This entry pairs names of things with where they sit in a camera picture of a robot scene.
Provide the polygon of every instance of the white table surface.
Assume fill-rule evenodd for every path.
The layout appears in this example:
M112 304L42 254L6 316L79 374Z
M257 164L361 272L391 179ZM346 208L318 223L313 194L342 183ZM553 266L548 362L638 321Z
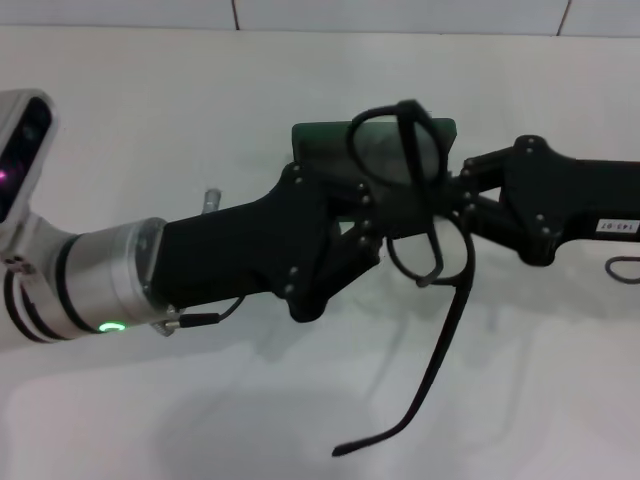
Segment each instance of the white table surface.
M62 119L33 207L77 232L198 214L207 186L224 207L254 200L294 123L403 98L458 122L455 171L525 133L637 160L639 65L640 40L0 28L0 89L43 88ZM637 247L575 242L534 269L476 245L452 349L391 441L330 457L405 412L451 292L384 261L311 324L262 294L169 339L143 326L0 354L0 478L636 479L640 291L603 264Z

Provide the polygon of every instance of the green led light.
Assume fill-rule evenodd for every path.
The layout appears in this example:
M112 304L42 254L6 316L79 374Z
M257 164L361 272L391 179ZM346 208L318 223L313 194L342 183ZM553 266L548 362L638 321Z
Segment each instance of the green led light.
M98 327L98 330L100 330L101 332L121 332L125 328L127 327L125 327L121 323L107 322L100 325Z

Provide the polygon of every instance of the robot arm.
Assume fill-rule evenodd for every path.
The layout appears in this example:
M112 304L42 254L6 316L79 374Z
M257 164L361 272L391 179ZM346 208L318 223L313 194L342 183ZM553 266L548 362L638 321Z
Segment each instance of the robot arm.
M387 122L370 120L384 116ZM462 315L475 269L471 234L549 265L564 242L638 241L640 165L574 160L535 136L465 162L457 177L447 155L455 123L431 119L413 101L374 109L352 122L296 125L295 162L265 197L166 223L151 218L74 235L30 211L56 115L39 91L0 93L0 259L11 324L0 347L50 343L150 323L216 323L184 309L258 292L286 300L299 322L317 319L329 299L389 255L418 287L448 285L456 295L412 405L394 428L338 447L340 456L400 432L416 414ZM499 201L481 196L501 188ZM434 219L454 223L467 265L441 278ZM353 223L346 232L341 222ZM426 234L435 267L403 265L393 241Z

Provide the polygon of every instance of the white label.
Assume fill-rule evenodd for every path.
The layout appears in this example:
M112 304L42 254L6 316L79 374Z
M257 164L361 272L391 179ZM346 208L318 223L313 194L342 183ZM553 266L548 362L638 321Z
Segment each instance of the white label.
M640 220L615 220L601 218L598 220L596 232L605 233L636 233L640 227Z

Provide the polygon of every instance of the camera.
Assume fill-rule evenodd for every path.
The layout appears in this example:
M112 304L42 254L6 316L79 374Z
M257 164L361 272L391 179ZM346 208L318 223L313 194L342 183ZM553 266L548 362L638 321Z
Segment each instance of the camera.
M44 92L0 92L0 248L29 213L56 127L53 102Z

